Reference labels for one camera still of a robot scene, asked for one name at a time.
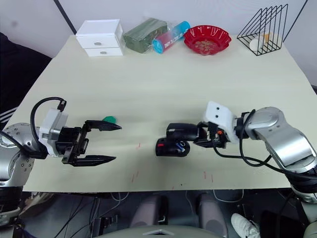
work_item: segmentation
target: shoe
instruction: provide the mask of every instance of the shoe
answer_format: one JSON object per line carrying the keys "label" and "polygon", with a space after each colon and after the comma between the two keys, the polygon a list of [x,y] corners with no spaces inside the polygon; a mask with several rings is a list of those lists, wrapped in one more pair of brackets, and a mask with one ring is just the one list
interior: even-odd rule
{"label": "shoe", "polygon": [[234,213],[231,216],[231,224],[241,238],[260,238],[259,226],[251,223],[243,216]]}

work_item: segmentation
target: red bowl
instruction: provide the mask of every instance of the red bowl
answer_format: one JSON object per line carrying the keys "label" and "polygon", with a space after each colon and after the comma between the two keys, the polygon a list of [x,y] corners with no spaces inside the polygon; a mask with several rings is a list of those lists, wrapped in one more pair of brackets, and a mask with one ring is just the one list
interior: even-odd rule
{"label": "red bowl", "polygon": [[229,46],[231,38],[228,32],[216,26],[195,26],[184,34],[184,43],[193,51],[206,55],[214,55]]}

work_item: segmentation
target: green package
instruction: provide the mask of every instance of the green package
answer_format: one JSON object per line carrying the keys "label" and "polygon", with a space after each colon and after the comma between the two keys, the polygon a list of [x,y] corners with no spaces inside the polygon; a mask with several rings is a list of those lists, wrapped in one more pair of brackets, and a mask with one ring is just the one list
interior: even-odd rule
{"label": "green package", "polygon": [[165,21],[150,18],[123,34],[126,47],[144,53],[151,47],[152,40],[167,31]]}

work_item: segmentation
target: black wire rack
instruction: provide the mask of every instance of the black wire rack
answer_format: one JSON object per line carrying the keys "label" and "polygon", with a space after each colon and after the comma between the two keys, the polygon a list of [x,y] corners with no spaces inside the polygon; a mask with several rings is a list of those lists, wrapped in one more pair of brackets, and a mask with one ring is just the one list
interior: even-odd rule
{"label": "black wire rack", "polygon": [[256,56],[280,50],[287,9],[288,4],[261,8],[242,29],[237,39]]}

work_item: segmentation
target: beige table surface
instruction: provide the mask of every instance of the beige table surface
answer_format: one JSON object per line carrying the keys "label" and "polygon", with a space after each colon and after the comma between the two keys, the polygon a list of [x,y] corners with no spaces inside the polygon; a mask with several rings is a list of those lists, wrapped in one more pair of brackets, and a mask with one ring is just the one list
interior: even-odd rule
{"label": "beige table surface", "polygon": [[[61,158],[36,160],[25,191],[110,192],[289,187],[284,175],[218,157],[192,145],[185,158],[156,157],[155,143],[170,122],[198,123],[209,100],[240,115],[266,106],[317,148],[317,96],[285,47],[255,56],[232,37],[229,48],[203,57],[182,42],[164,54],[127,50],[122,57],[90,58],[71,36],[33,85],[7,125],[29,122],[35,103],[48,96],[67,101],[67,126],[115,116],[122,130],[93,130],[86,154],[117,156],[97,167],[63,165]],[[36,114],[40,125],[50,107]],[[245,154],[264,159],[264,143],[245,140]],[[223,151],[238,154],[228,144]]]}

